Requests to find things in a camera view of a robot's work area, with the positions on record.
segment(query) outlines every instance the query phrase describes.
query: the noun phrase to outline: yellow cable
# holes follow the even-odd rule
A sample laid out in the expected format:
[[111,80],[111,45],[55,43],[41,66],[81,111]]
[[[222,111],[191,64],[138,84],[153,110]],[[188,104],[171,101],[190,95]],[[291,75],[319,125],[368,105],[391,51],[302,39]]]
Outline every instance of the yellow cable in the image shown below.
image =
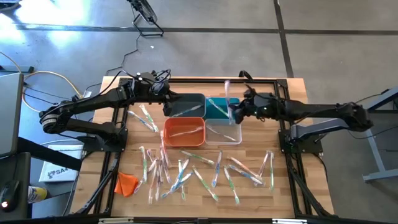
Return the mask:
[[[3,53],[3,52],[0,52],[0,54],[4,55],[4,56],[5,56],[6,58],[8,58],[12,63],[14,63],[14,65],[15,65],[15,66],[17,67],[17,69],[18,69],[18,72],[19,72],[19,73],[22,73],[22,72],[21,72],[21,68],[18,66],[18,64],[17,64],[13,59],[11,59],[10,57],[8,57],[8,56],[7,56],[5,53]],[[79,91],[77,90],[77,88],[74,86],[74,84],[73,84],[71,81],[69,81],[69,79],[68,79],[67,77],[64,77],[63,75],[58,74],[58,73],[56,73],[56,72],[50,72],[50,71],[37,71],[37,72],[31,73],[31,74],[25,75],[24,80],[28,79],[28,78],[31,77],[32,75],[36,75],[36,74],[39,74],[39,73],[48,73],[48,74],[56,75],[56,76],[58,76],[58,77],[63,78],[64,80],[66,80],[66,81],[69,83],[70,86],[72,86],[72,88],[73,88],[74,91],[77,93],[77,95],[79,96],[79,98],[83,98],[83,95],[79,93]],[[25,94],[24,94],[24,93],[25,93],[25,89],[23,89],[23,91],[22,91],[22,102],[24,102],[25,105],[26,105],[28,108],[30,108],[31,110],[36,111],[36,112],[40,112],[39,110],[37,110],[37,109],[31,107],[31,106],[26,102],[26,100],[25,100]]]

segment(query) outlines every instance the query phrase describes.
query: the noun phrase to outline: orange container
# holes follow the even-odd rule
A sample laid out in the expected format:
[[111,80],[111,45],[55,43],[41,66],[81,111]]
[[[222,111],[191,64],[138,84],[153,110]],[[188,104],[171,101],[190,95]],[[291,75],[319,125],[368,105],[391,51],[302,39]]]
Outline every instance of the orange container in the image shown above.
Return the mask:
[[[173,136],[174,134],[203,129],[194,133]],[[205,121],[202,118],[169,118],[164,123],[164,142],[169,146],[200,146],[205,142]]]

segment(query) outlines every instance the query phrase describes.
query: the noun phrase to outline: wooden tabletop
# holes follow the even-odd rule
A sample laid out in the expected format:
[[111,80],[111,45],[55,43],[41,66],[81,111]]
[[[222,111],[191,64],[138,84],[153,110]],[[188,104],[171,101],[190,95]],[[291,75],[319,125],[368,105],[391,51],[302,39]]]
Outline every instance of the wooden tabletop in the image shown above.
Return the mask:
[[[104,77],[101,89],[107,87],[113,77]],[[117,87],[118,79],[112,84],[111,88]],[[307,93],[302,78],[288,78],[290,97],[293,100],[307,102]],[[251,84],[257,92],[274,92],[274,87],[269,84]],[[170,89],[177,93],[203,93],[205,96],[224,96],[224,86],[219,83],[171,83]],[[246,87],[243,84],[231,84],[230,92],[232,97],[243,99],[243,92]],[[130,106],[138,115],[145,117],[139,108],[140,103]],[[153,117],[159,129],[163,129],[164,121],[167,119],[162,112],[162,105],[145,104],[147,111]],[[93,122],[103,123],[111,121],[113,109],[105,108],[96,110]],[[140,146],[146,149],[155,150],[160,157],[159,133],[149,131],[144,125],[131,116],[127,117],[126,124],[129,133],[126,150],[122,153],[119,171],[125,174],[142,177],[142,154]],[[165,199],[158,202],[154,200],[152,205],[148,204],[148,192],[150,181],[143,184],[137,194],[125,198],[116,194],[113,201],[113,217],[228,217],[228,218],[288,218],[294,217],[292,198],[290,195],[289,180],[284,155],[280,152],[277,140],[277,130],[279,122],[267,119],[260,122],[254,117],[245,117],[242,122],[243,141],[237,146],[207,146],[197,148],[186,148],[186,151],[198,154],[205,158],[216,161],[218,153],[223,150],[221,165],[228,164],[227,156],[233,156],[257,172],[262,164],[266,150],[274,152],[274,190],[269,189],[269,163],[266,165],[263,177],[265,177],[266,187],[255,187],[253,182],[241,176],[233,170],[229,170],[233,183],[236,187],[237,195],[241,201],[240,205],[235,205],[234,195],[231,191],[223,170],[220,171],[218,183],[214,189],[219,197],[216,203],[211,195],[205,190],[197,176],[193,175],[185,184],[185,194],[187,200],[181,198],[181,192],[175,192]],[[169,169],[172,180],[178,174],[178,159],[184,159],[179,149],[167,147],[167,152],[172,163]],[[326,182],[325,171],[322,164],[312,154],[303,154],[303,164],[307,185],[313,192],[317,200],[330,213],[333,213],[328,184]],[[71,212],[77,211],[89,199],[97,188],[100,180],[100,172],[103,163],[104,153],[94,152],[87,157],[82,164],[78,179],[76,192],[72,202]],[[185,174],[195,165],[204,178],[211,184],[215,174],[215,168],[191,159]],[[161,194],[168,191],[170,185],[165,181],[162,185]],[[300,207],[303,209],[301,191],[298,190]],[[101,211],[103,211],[108,196],[108,187],[105,188]]]

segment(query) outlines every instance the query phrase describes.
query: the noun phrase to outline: gray floor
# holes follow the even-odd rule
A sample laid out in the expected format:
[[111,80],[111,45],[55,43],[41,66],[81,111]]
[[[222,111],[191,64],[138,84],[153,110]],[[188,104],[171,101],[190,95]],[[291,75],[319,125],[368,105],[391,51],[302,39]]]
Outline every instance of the gray floor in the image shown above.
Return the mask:
[[[14,21],[131,27],[132,14],[126,1],[34,2],[22,1],[22,7],[15,12],[0,14],[1,50],[19,64],[66,75],[80,91],[100,82],[107,70],[121,65],[132,73],[171,68],[174,76],[236,76],[242,69],[254,77],[287,76],[279,34],[166,33],[162,39],[139,39],[139,52],[124,57],[136,47],[135,32],[14,30],[8,24]],[[164,27],[278,28],[271,0],[149,2]],[[394,0],[280,0],[279,3],[286,29],[398,30],[398,2]],[[305,79],[311,103],[356,101],[398,85],[398,35],[289,34],[287,45],[294,77]],[[9,62],[0,58],[0,63]],[[29,84],[66,97],[74,94],[65,82],[50,75],[32,77]],[[38,109],[48,107],[34,99],[28,101]],[[85,114],[81,119],[91,116]],[[37,114],[26,106],[22,106],[20,130],[20,136],[35,142],[58,138],[44,134]],[[396,169],[398,153],[383,151],[396,148],[393,144],[383,144],[390,141],[381,141],[381,154],[386,167]],[[372,184],[362,180],[362,175],[377,171],[367,141],[355,140],[346,131],[338,131],[329,134],[322,143],[336,214],[397,222],[398,178]],[[40,162],[32,165],[32,170],[41,170]],[[64,190],[69,188],[70,185],[63,185]],[[62,195],[37,203],[34,217],[59,215],[66,199]]]

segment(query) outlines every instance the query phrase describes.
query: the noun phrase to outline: teal container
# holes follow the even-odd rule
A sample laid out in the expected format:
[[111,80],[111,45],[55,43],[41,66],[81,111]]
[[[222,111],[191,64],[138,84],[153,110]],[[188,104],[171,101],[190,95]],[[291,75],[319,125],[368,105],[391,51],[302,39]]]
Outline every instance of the teal container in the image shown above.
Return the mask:
[[[209,98],[212,99],[216,103],[216,105],[222,108],[225,112],[228,112],[225,97]],[[239,98],[230,98],[229,103],[231,103],[232,105],[239,105]],[[228,117],[225,116],[225,114],[223,114],[221,111],[219,111],[215,106],[213,106],[209,102],[209,99],[206,98],[206,115],[203,119],[228,119]]]

